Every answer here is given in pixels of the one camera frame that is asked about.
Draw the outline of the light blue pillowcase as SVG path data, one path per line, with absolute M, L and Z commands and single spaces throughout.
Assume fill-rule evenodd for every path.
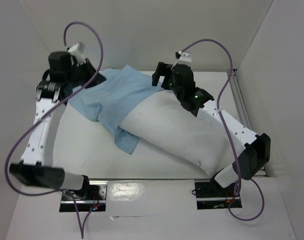
M 143 100 L 162 90 L 152 86 L 152 77 L 126 65 L 123 69 L 105 69 L 100 73 L 106 80 L 85 88 L 68 104 L 92 122 L 100 122 L 114 136 L 115 145 L 132 154 L 139 137 L 120 127 L 125 117 Z

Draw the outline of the white pillow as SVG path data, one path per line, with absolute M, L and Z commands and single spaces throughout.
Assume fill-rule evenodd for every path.
M 227 137 L 182 108 L 173 93 L 153 93 L 130 111 L 120 128 L 150 147 L 145 160 L 158 178 L 208 178 L 234 161 Z

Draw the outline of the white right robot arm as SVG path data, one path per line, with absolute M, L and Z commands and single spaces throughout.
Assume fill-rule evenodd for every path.
M 196 86 L 188 65 L 159 62 L 152 75 L 152 86 L 158 85 L 160 77 L 164 77 L 161 87 L 171 90 L 185 110 L 233 142 L 237 160 L 211 178 L 212 194 L 222 196 L 239 178 L 250 180 L 270 160 L 270 137 L 248 129 L 218 107 L 210 93 Z

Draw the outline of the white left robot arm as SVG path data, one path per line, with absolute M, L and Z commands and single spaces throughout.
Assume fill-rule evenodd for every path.
M 36 87 L 33 125 L 10 150 L 4 165 L 4 176 L 17 193 L 20 190 L 11 183 L 10 176 L 27 187 L 50 189 L 52 193 L 67 190 L 84 200 L 91 193 L 88 176 L 53 166 L 53 149 L 61 118 L 55 110 L 65 106 L 73 97 L 73 88 L 94 87 L 104 82 L 105 77 L 99 74 L 81 50 L 72 47 L 50 53 L 48 62 L 49 69 Z M 14 149 L 26 136 L 29 136 L 29 140 L 19 162 L 11 163 Z

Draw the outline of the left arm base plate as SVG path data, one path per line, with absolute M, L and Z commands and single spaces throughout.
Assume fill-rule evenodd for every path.
M 107 199 L 107 181 L 90 181 L 90 189 L 85 196 L 77 196 L 73 193 L 77 208 L 79 212 L 88 212 L 93 209 L 94 212 L 106 211 L 106 199 Z M 72 213 L 76 212 L 73 198 L 70 195 L 63 193 L 60 200 L 60 213 Z

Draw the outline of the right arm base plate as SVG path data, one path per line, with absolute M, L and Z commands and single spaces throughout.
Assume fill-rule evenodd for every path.
M 196 181 L 192 195 L 196 197 L 196 207 L 198 210 L 217 210 L 233 208 L 242 208 L 241 198 L 235 196 L 232 183 L 226 188 L 220 185 L 215 186 L 210 181 Z

